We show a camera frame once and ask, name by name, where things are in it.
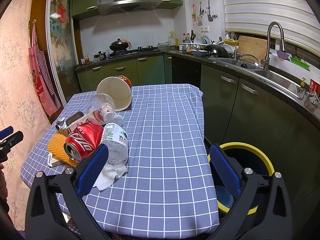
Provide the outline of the orange honeycomb sponge cloth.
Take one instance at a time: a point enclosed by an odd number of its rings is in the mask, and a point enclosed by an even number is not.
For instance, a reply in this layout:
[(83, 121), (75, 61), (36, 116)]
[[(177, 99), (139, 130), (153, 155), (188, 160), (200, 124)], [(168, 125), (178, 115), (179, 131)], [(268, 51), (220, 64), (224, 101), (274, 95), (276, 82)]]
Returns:
[(48, 143), (48, 151), (57, 159), (64, 161), (72, 167), (77, 167), (78, 163), (73, 161), (65, 152), (64, 144), (66, 139), (67, 137), (65, 137), (63, 134), (54, 134)]

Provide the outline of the foil wrapper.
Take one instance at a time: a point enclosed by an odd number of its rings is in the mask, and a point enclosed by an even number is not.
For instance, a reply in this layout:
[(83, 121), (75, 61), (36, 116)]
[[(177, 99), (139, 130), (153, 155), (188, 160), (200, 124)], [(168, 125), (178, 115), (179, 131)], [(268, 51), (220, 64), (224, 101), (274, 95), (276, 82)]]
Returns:
[(63, 134), (66, 137), (68, 136), (68, 126), (65, 117), (57, 120), (55, 128), (57, 133)]

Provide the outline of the white paper towel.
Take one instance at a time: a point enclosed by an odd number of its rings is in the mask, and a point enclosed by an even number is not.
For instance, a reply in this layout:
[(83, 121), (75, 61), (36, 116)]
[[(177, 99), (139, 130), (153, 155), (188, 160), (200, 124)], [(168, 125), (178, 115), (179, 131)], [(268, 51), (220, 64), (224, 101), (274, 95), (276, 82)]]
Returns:
[(126, 173), (126, 165), (123, 165), (121, 167), (115, 167), (105, 164), (99, 176), (97, 177), (93, 187), (96, 187), (99, 191), (104, 191)]

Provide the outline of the cigarette pack box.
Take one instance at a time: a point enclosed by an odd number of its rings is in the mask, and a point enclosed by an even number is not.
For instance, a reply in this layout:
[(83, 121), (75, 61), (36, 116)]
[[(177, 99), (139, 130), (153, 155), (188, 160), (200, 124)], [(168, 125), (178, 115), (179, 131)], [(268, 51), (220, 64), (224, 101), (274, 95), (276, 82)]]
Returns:
[(66, 119), (68, 130), (73, 131), (78, 125), (83, 124), (87, 120), (87, 115), (78, 111)]

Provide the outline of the red cola can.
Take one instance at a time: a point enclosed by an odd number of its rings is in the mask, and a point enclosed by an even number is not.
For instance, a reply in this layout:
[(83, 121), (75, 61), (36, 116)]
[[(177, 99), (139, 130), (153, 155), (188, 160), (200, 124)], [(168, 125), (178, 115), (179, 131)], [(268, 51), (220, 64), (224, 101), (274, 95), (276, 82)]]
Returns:
[(67, 137), (64, 150), (72, 161), (88, 158), (100, 144), (103, 127), (91, 121), (78, 125)]

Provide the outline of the clear plastic water bottle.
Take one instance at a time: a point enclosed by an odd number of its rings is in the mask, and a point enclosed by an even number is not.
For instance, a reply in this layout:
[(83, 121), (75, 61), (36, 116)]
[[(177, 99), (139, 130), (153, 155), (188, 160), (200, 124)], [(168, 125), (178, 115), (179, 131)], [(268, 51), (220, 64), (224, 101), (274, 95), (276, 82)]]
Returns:
[(108, 166), (122, 167), (126, 164), (129, 157), (129, 137), (124, 126), (124, 119), (120, 114), (116, 114), (104, 126), (100, 143), (108, 148)]

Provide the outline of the clear plastic cup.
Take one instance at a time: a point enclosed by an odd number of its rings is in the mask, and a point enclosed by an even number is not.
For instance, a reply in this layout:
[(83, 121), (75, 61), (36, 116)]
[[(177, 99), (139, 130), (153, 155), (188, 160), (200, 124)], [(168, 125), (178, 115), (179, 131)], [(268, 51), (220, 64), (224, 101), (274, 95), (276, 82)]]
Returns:
[(114, 100), (107, 94), (98, 93), (89, 99), (86, 105), (87, 118), (96, 124), (104, 125), (114, 118), (116, 107)]

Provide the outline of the white paper noodle bowl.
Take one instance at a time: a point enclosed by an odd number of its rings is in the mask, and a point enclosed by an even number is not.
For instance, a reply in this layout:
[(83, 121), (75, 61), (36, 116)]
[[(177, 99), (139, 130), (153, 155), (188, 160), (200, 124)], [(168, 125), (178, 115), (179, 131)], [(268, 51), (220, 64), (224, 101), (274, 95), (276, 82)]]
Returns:
[(131, 105), (132, 84), (123, 75), (109, 76), (98, 84), (97, 93), (109, 95), (114, 101), (116, 111), (124, 111)]

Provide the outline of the small white box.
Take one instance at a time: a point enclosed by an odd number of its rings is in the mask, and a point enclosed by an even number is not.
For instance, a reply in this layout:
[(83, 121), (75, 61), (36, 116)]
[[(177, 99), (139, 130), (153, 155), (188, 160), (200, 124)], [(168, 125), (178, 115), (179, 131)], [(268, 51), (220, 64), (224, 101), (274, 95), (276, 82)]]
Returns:
[(56, 167), (59, 165), (63, 165), (65, 164), (65, 162), (59, 158), (56, 158), (55, 155), (53, 155), (52, 153), (48, 153), (48, 157), (47, 157), (47, 165), (49, 167)]

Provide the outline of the yellow rimmed trash bin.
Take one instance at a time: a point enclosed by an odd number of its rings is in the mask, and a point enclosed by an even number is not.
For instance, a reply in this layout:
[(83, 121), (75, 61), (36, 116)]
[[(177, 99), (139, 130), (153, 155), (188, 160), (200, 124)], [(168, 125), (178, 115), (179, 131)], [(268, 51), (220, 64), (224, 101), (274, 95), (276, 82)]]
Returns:
[(274, 174), (274, 167), (267, 155), (244, 142), (213, 144), (208, 150), (208, 161), (215, 184), (218, 209), (223, 214), (230, 211), (242, 193), (244, 168), (249, 167), (263, 176)]

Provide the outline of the blue checked tablecloth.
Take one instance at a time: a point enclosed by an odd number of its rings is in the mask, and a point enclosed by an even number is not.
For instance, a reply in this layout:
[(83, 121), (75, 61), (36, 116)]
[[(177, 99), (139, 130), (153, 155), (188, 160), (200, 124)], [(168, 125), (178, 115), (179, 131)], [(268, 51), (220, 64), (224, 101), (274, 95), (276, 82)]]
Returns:
[(219, 214), (200, 89), (135, 86), (131, 106), (121, 116), (129, 137), (127, 173), (83, 197), (103, 233), (187, 239), (214, 232)]

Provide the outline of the steel sink basin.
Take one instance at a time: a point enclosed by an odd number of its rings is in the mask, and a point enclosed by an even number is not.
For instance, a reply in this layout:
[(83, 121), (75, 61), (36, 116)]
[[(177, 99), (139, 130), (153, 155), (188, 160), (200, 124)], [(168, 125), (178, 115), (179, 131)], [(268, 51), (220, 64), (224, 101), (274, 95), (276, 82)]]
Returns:
[(283, 77), (269, 70), (256, 69), (253, 70), (253, 72), (259, 75), (260, 77), (263, 77), (275, 86), (284, 89), (296, 98), (302, 100), (305, 96), (306, 90), (301, 85), (296, 84), (295, 82), (291, 81), (290, 79), (287, 79), (286, 77)]

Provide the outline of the black pot on stove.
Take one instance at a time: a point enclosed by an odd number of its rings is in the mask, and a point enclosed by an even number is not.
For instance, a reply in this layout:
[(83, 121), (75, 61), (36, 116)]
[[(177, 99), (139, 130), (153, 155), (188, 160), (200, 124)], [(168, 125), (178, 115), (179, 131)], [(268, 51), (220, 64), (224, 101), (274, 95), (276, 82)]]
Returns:
[(109, 48), (115, 53), (118, 51), (125, 51), (129, 49), (131, 46), (131, 43), (127, 40), (121, 40), (118, 38), (116, 41), (112, 42), (109, 46)]

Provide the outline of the wooden cutting board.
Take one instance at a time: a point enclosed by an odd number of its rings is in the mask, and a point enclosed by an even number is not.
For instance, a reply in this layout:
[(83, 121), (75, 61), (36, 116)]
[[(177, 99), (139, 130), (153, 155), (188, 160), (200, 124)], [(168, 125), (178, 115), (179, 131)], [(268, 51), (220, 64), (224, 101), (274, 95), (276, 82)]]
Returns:
[(267, 40), (240, 35), (238, 43), (237, 53), (240, 53), (241, 55), (253, 55), (259, 62), (264, 59), (267, 49)]

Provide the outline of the black wok on counter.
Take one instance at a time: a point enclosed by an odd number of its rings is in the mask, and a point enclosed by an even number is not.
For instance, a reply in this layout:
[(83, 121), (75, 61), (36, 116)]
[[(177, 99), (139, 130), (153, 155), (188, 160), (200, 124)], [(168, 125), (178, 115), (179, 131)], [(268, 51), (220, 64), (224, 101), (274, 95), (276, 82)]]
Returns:
[(225, 48), (215, 45), (209, 44), (204, 47), (204, 50), (207, 52), (207, 55), (213, 57), (221, 57), (221, 58), (229, 58), (229, 54)]

